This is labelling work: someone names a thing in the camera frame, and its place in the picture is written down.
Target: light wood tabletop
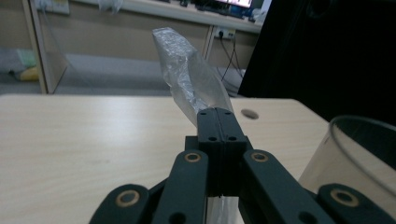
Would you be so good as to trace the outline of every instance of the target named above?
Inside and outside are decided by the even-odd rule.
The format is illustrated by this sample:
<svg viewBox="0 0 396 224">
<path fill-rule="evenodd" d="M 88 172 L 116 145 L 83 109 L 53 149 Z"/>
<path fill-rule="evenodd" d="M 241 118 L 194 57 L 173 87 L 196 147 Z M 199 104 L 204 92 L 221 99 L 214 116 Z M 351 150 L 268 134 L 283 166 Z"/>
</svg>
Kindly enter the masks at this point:
<svg viewBox="0 0 396 224">
<path fill-rule="evenodd" d="M 232 103 L 252 145 L 297 179 L 327 121 L 289 99 Z M 114 188 L 164 180 L 186 135 L 196 128 L 170 97 L 2 95 L 1 223 L 88 223 Z"/>
</svg>

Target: clear plastic wrap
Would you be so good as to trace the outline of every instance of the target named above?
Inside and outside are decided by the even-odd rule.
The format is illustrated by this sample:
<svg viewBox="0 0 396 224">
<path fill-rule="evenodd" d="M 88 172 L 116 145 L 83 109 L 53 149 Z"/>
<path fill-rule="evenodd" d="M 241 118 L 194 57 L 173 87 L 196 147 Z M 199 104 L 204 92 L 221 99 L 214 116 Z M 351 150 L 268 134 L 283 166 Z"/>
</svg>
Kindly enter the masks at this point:
<svg viewBox="0 0 396 224">
<path fill-rule="evenodd" d="M 153 30 L 163 78 L 170 86 L 176 104 L 196 126 L 197 113 L 209 107 L 233 111 L 230 97 L 200 52 L 171 28 Z M 234 224 L 237 198 L 210 198 L 207 223 Z"/>
<path fill-rule="evenodd" d="M 111 9 L 113 14 L 119 12 L 122 7 L 123 0 L 98 0 L 99 10 L 107 11 Z"/>
</svg>

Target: wall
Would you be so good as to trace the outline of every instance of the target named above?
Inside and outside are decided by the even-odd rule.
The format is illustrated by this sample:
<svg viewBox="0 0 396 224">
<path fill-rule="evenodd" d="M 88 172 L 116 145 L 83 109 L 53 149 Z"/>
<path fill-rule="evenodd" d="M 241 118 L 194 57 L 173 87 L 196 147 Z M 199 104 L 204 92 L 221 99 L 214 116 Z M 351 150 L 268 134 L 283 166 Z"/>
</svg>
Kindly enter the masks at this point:
<svg viewBox="0 0 396 224">
<path fill-rule="evenodd" d="M 98 6 L 70 2 L 70 15 L 47 13 L 50 26 L 64 52 L 158 61 L 151 33 L 153 29 L 171 27 L 185 36 L 203 54 L 208 45 L 210 26 L 121 10 L 116 15 L 100 12 Z M 42 13 L 41 25 L 47 27 Z M 43 28 L 47 39 L 49 29 Z M 257 34 L 237 32 L 237 53 L 242 67 L 255 47 Z M 228 59 L 218 40 L 213 41 L 209 62 L 227 66 Z"/>
<path fill-rule="evenodd" d="M 0 47 L 32 48 L 22 1 L 0 1 Z"/>
</svg>

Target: clear plastic cup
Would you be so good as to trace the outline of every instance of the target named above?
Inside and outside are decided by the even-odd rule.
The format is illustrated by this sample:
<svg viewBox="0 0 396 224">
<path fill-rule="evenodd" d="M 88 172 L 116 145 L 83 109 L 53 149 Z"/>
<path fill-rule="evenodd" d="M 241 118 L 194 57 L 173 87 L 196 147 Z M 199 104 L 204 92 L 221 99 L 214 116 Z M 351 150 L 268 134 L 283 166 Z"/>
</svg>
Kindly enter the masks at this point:
<svg viewBox="0 0 396 224">
<path fill-rule="evenodd" d="M 357 116 L 340 116 L 299 179 L 318 193 L 326 184 L 343 184 L 363 193 L 396 219 L 396 127 Z"/>
</svg>

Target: computer monitor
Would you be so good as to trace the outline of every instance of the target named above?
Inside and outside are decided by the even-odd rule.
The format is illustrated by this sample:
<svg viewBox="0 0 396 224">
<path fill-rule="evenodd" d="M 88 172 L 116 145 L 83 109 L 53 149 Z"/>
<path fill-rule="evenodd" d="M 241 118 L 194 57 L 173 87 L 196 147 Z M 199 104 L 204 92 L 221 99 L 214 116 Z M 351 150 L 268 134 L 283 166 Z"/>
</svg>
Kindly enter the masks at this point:
<svg viewBox="0 0 396 224">
<path fill-rule="evenodd" d="M 251 6 L 251 2 L 252 2 L 252 0 L 216 0 L 216 1 L 227 3 L 234 6 L 239 6 L 239 7 L 247 7 L 247 8 Z"/>
</svg>

